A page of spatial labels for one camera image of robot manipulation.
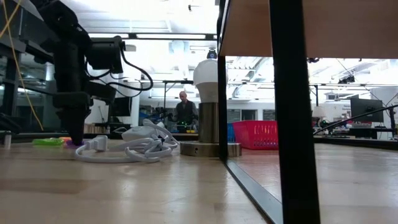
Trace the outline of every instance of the shelf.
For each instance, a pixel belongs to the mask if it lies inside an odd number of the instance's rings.
[[[226,6],[220,55],[271,57],[268,1]],[[303,0],[303,8],[308,57],[398,58],[398,1]]]

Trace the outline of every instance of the green object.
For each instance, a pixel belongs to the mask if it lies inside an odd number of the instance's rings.
[[[61,146],[63,144],[63,139],[35,139],[33,140],[33,145],[35,146]]]

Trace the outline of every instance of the yellow wire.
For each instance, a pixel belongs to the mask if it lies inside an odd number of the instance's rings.
[[[3,1],[2,6],[3,6],[3,8],[4,8],[4,15],[5,15],[5,17],[6,17],[7,24],[9,24],[9,19],[8,19],[8,16],[7,16],[7,9],[6,9],[6,1]],[[26,96],[26,98],[27,98],[27,101],[29,102],[30,109],[32,110],[33,115],[35,116],[37,122],[38,122],[39,125],[40,125],[40,129],[41,129],[42,131],[44,131],[44,128],[43,128],[43,126],[42,126],[42,123],[40,122],[40,119],[39,119],[39,117],[37,116],[37,114],[36,114],[36,112],[35,112],[35,109],[33,108],[32,102],[30,101],[29,95],[27,94],[27,91],[26,91],[26,89],[25,89],[25,84],[24,84],[24,81],[23,81],[23,79],[22,79],[21,70],[19,69],[19,65],[18,65],[18,61],[17,61],[17,54],[15,53],[14,43],[13,43],[12,37],[11,37],[11,29],[10,29],[9,27],[7,27],[7,30],[8,30],[8,35],[10,36],[12,54],[14,55],[15,65],[17,66],[17,71],[18,71],[19,79],[21,80],[22,87],[23,87],[23,89],[24,89],[24,91],[25,91],[25,96]]]
[[[2,0],[3,1],[3,5],[4,5],[4,12],[7,15],[7,10],[6,10],[6,0]],[[8,18],[9,20],[6,23],[6,26],[2,29],[2,31],[0,32],[0,38],[2,37],[2,35],[5,33],[6,29],[8,29],[10,27],[10,23],[12,21],[12,19],[14,18],[15,14],[17,13],[19,6],[21,5],[22,0],[19,0],[17,3],[17,6],[15,7],[14,11],[11,13],[10,18]]]

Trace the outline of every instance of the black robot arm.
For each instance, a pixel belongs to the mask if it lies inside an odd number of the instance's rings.
[[[121,53],[125,48],[124,42],[118,36],[91,39],[79,25],[76,14],[59,0],[31,2],[58,37],[56,40],[49,38],[40,46],[53,53],[54,78],[57,82],[53,105],[59,109],[57,115],[73,143],[80,144],[85,118],[91,113],[92,96],[110,104],[116,94],[116,89],[110,85],[90,82],[92,77],[87,75],[87,62],[94,70],[122,73]]]

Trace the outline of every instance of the purple object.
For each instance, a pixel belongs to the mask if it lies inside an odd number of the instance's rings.
[[[79,145],[75,145],[75,144],[72,142],[72,140],[67,140],[67,142],[66,142],[66,144],[67,144],[68,147],[79,147],[79,146],[84,145],[84,143],[85,143],[85,141],[82,141]]]

